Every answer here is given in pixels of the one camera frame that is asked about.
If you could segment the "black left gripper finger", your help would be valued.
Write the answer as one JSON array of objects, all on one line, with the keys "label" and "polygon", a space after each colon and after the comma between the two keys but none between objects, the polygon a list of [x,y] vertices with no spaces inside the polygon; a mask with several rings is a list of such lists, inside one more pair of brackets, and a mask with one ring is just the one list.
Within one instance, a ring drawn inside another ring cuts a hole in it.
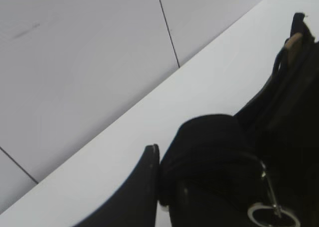
[{"label": "black left gripper finger", "polygon": [[80,227],[154,227],[158,202],[160,151],[145,147],[120,188],[78,225]]}]

